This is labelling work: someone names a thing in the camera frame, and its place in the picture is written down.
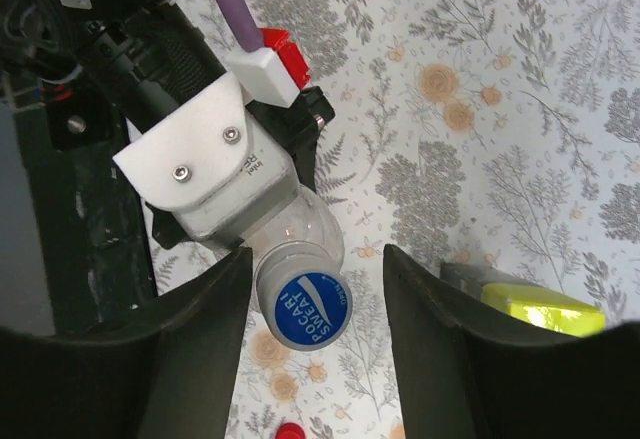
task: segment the red connector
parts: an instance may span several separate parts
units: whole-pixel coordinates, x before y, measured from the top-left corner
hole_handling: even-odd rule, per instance
[[[294,42],[291,42],[289,33],[284,29],[262,28],[264,45],[278,53],[278,57],[287,69],[287,72],[299,89],[309,84],[309,66],[302,57],[302,53]]]
[[[67,89],[64,85],[61,84],[55,86],[52,85],[52,87],[43,85],[40,88],[40,93],[43,95],[43,102],[47,104],[62,102],[73,96],[73,91],[71,89]]]

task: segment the white bracket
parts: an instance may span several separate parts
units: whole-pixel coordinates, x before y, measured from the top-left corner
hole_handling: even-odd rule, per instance
[[[230,127],[237,142],[225,140]],[[226,73],[113,159],[144,200],[175,212],[201,204],[238,174],[250,143],[242,86]],[[187,180],[174,178],[181,166]]]

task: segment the white connector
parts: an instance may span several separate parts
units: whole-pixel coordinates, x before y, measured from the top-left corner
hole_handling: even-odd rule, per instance
[[[273,49],[262,47],[255,52],[237,51],[224,62],[258,102],[288,108],[300,94],[300,89]]]

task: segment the white plastic mount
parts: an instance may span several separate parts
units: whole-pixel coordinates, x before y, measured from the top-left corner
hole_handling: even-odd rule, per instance
[[[235,51],[226,58],[225,65],[258,102],[288,108],[300,94],[278,53],[268,47],[254,52]]]
[[[237,142],[225,140],[230,127]],[[138,194],[165,211],[202,203],[243,167],[250,149],[242,86],[226,73],[114,156]],[[177,167],[188,180],[174,178]]]

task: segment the bottle cap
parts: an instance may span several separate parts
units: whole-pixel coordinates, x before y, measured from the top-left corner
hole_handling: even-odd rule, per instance
[[[256,270],[260,310],[285,346],[314,351],[344,332],[351,290],[338,265],[317,244],[288,242],[269,252]]]
[[[304,430],[293,422],[288,422],[283,424],[276,432],[275,439],[305,439],[307,435],[304,433]]]

